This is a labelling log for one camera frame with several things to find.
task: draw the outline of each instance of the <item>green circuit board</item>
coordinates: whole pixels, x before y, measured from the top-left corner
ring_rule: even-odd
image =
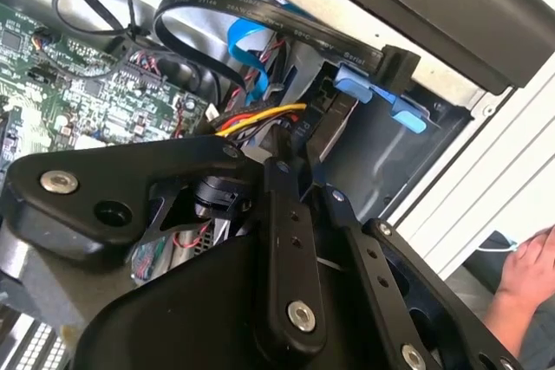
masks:
[[[0,4],[0,173],[29,153],[167,140],[178,123],[193,132],[208,106],[199,97],[139,60],[102,80],[64,76],[33,46],[43,28]],[[63,34],[45,52],[79,75],[105,74],[116,62]]]

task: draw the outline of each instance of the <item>silver screw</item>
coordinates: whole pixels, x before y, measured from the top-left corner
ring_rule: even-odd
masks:
[[[77,178],[65,171],[48,171],[40,179],[41,186],[54,194],[70,194],[77,189]]]
[[[339,192],[338,190],[334,190],[331,193],[331,195],[333,195],[333,198],[335,198],[340,203],[342,203],[345,200],[345,196],[341,192]]]
[[[287,307],[287,315],[289,321],[304,333],[309,333],[316,327],[316,317],[312,309],[303,301],[290,303]]]
[[[420,355],[418,350],[410,344],[405,344],[401,348],[402,358],[405,359],[408,366],[413,370],[426,370],[426,361]]]
[[[289,173],[289,167],[287,166],[287,164],[283,161],[278,161],[277,163],[277,167],[279,168],[279,170],[281,172],[285,172],[285,173]]]
[[[509,363],[507,360],[505,359],[501,359],[501,364],[503,365],[503,367],[505,368],[505,370],[514,370],[514,367],[511,363]]]
[[[190,112],[191,112],[192,110],[194,110],[194,108],[195,108],[196,106],[197,106],[197,103],[195,103],[194,100],[189,99],[189,100],[187,100],[187,101],[185,102],[185,108],[186,108],[187,110],[189,110]]]
[[[385,223],[380,223],[380,225],[378,226],[380,228],[380,231],[385,234],[386,236],[391,236],[391,229],[388,227],[387,224]]]
[[[225,145],[224,146],[224,153],[227,156],[231,156],[232,158],[238,158],[239,157],[238,150],[235,149],[233,146]]]

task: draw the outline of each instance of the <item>blue drive clip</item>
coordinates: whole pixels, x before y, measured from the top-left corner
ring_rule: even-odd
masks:
[[[426,117],[422,112],[401,97],[377,87],[370,82],[368,75],[355,71],[346,65],[341,65],[337,72],[334,87],[345,94],[367,104],[374,93],[380,95],[385,101],[391,103],[391,117],[414,133],[426,130]]]

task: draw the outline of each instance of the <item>white wall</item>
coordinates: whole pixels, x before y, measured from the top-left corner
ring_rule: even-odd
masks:
[[[555,56],[401,222],[400,233],[441,277],[494,230],[522,241],[555,224],[554,121]]]

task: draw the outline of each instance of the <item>chip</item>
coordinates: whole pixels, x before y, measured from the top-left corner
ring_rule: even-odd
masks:
[[[2,33],[2,45],[14,51],[19,51],[21,48],[21,37],[18,34],[4,30]]]
[[[102,83],[95,80],[85,81],[85,93],[98,97],[102,90]]]

